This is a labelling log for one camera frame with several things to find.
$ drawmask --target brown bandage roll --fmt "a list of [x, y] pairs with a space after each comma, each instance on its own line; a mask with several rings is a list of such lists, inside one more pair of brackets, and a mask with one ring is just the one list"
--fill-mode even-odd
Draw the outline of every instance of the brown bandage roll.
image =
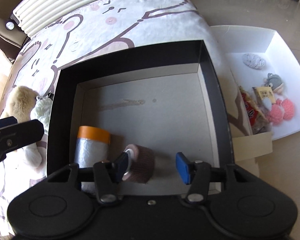
[[154, 172], [153, 151], [135, 144], [129, 144], [124, 151], [129, 154], [131, 166], [122, 180], [147, 183]]

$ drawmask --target white ribbed panel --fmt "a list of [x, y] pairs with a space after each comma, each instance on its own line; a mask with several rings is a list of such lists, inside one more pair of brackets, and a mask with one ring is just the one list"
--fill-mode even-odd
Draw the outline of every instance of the white ribbed panel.
[[40, 30], [67, 13], [96, 0], [23, 0], [13, 14], [19, 26], [33, 37]]

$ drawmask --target tile floor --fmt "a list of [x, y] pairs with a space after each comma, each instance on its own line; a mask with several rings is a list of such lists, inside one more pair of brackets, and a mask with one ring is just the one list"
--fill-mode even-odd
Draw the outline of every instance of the tile floor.
[[[191, 0], [209, 25], [250, 25], [277, 30], [300, 63], [300, 5], [291, 0]], [[260, 177], [289, 195], [299, 215], [291, 233], [300, 240], [300, 132], [274, 141], [257, 159]]]

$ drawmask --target orange tape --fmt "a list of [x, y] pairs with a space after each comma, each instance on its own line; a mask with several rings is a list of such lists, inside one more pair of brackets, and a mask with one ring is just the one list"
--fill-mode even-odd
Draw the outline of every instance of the orange tape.
[[80, 126], [78, 138], [85, 138], [110, 144], [110, 133], [93, 126]]

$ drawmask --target pink yarn ball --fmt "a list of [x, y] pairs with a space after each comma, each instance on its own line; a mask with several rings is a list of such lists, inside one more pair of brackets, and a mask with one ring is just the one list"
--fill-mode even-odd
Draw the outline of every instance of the pink yarn ball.
[[271, 111], [268, 113], [268, 119], [273, 125], [279, 125], [283, 120], [283, 112], [278, 105], [272, 105]]
[[281, 103], [282, 108], [284, 109], [283, 119], [290, 120], [294, 116], [294, 105], [289, 99], [285, 99]]

